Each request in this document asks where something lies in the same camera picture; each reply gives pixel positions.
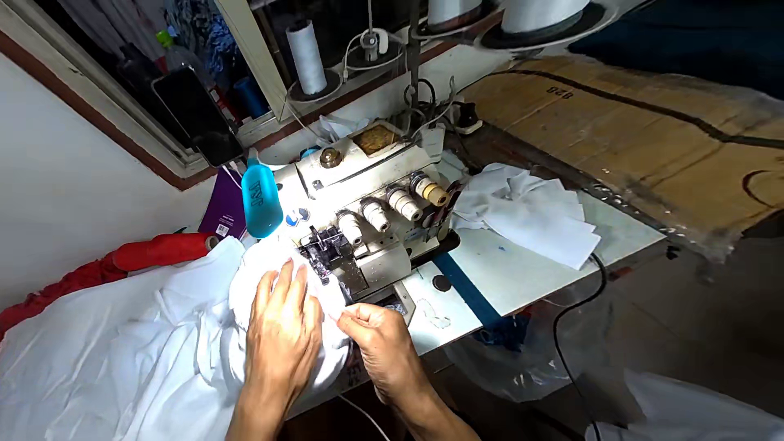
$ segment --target white tabletop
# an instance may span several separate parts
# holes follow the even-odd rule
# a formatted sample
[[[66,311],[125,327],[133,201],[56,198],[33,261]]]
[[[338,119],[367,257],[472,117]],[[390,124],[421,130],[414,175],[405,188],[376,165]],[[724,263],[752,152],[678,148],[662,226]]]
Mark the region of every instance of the white tabletop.
[[[606,265],[653,245],[664,235],[621,211],[579,193],[586,222],[597,226],[601,241],[596,254]],[[500,315],[531,304],[583,277],[598,271],[588,262],[580,271],[558,264],[489,230],[457,231],[460,245],[449,254],[471,282]],[[420,355],[439,348],[481,327],[477,316],[454,288],[441,292],[433,287],[433,277],[440,275],[433,262],[417,268],[403,279],[405,288],[416,302],[408,330]],[[298,403],[290,417],[317,406],[339,393],[367,380],[367,374],[355,366],[342,373],[325,393]]]

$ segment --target right hand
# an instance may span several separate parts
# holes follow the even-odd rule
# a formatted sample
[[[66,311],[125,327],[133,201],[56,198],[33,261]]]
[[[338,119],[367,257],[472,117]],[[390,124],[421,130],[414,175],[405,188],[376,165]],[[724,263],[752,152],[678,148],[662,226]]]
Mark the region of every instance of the right hand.
[[[382,403],[402,408],[435,393],[399,312],[374,304],[352,304],[337,325],[359,345]]]

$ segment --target window frame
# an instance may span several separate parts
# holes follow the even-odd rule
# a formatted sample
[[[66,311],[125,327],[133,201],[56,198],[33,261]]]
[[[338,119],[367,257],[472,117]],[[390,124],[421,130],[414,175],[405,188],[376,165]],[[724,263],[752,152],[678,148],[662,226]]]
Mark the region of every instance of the window frame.
[[[332,113],[387,82],[405,69],[361,73],[327,100],[285,102],[286,89],[260,24],[246,0],[215,0],[249,69],[270,104],[270,112],[244,124],[237,137],[245,148],[264,149],[302,126]],[[398,33],[408,39],[408,27]],[[456,46],[423,47],[424,63]],[[130,155],[173,187],[184,191],[217,171],[198,153],[186,150],[136,102],[73,38],[33,0],[0,0],[0,52],[91,122]]]

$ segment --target cardboard box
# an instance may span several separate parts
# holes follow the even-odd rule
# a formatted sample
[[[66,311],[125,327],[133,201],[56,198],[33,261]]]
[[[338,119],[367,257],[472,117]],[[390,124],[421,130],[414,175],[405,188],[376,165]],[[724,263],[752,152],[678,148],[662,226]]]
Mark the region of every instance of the cardboard box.
[[[480,118],[588,173],[709,258],[784,208],[784,103],[751,89],[528,60],[463,91]]]

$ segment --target smartphone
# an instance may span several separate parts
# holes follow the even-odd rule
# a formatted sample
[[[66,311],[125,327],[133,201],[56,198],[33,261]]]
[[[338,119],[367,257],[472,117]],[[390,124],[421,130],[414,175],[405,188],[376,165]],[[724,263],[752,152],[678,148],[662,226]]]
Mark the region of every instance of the smartphone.
[[[220,167],[242,156],[242,146],[196,72],[182,67],[152,82],[152,89],[201,152],[207,163]]]

